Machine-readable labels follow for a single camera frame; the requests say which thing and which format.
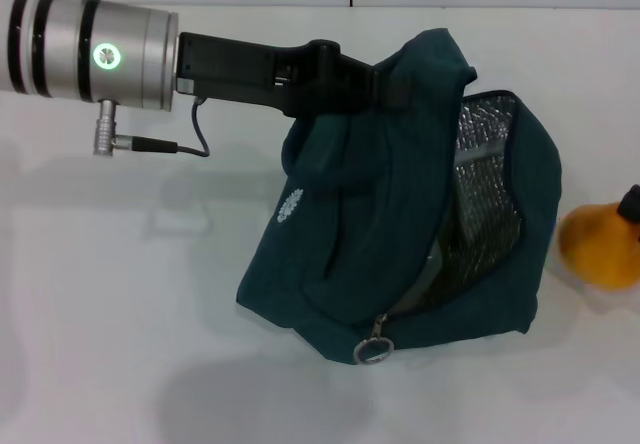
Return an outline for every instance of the metal ring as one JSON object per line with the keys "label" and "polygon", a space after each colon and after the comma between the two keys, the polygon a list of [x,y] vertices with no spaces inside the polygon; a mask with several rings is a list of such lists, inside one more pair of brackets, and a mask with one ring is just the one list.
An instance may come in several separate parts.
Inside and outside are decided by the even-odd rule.
{"label": "metal ring", "polygon": [[[387,350],[375,357],[370,357],[369,359],[364,360],[361,359],[360,354],[362,353],[362,351],[374,342],[383,342],[387,345]],[[391,339],[387,339],[386,337],[370,337],[368,339],[365,339],[355,347],[355,349],[353,350],[353,360],[356,361],[356,364],[363,364],[365,366],[378,364],[389,357],[394,349],[395,345],[393,344],[393,341]]]}

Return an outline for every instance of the teal bag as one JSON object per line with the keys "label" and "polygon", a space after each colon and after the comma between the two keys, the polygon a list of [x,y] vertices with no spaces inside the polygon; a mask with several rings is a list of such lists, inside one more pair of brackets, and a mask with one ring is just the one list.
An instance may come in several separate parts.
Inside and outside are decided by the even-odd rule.
{"label": "teal bag", "polygon": [[444,29],[380,63],[402,112],[298,120],[289,176],[237,301],[325,358],[527,332],[561,194],[558,151],[514,94],[476,78]]}

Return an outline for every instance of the zipper pull ring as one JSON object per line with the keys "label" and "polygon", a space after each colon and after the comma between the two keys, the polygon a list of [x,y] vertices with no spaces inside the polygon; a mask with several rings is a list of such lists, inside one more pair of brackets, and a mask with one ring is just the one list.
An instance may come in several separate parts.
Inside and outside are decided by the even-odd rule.
{"label": "zipper pull ring", "polygon": [[[376,317],[376,320],[373,324],[373,329],[371,331],[371,337],[363,340],[353,350],[353,360],[356,362],[356,364],[378,364],[389,357],[395,349],[395,346],[391,339],[381,337],[382,325],[386,322],[387,317],[388,316],[386,314],[380,314],[378,317]],[[373,354],[373,356],[363,357],[362,353],[365,350],[368,350],[369,354]]]}

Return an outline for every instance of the white logo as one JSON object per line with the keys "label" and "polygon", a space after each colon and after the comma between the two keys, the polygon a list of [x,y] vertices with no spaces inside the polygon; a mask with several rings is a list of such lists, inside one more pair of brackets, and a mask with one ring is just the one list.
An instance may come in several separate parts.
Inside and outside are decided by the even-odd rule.
{"label": "white logo", "polygon": [[282,203],[282,206],[280,206],[280,210],[278,211],[279,223],[283,223],[284,221],[289,219],[289,216],[291,216],[291,214],[293,214],[293,211],[295,211],[296,207],[298,207],[300,199],[302,199],[302,193],[302,189],[296,189],[291,193],[289,197],[285,199],[285,201]]}

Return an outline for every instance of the white table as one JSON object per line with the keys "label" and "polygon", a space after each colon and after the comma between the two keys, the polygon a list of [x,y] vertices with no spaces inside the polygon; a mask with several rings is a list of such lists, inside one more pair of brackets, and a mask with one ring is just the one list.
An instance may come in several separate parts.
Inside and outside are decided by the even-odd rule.
{"label": "white table", "polygon": [[[640,180],[640,12],[175,8],[182,29],[376,62],[449,27],[564,161],[564,213]],[[120,109],[123,132],[195,145],[190,99]],[[546,276],[527,336],[322,360],[235,305],[284,182],[290,121],[210,101],[213,156],[91,156],[97,108],[0,95],[1,444],[636,442],[640,306],[596,312]]]}

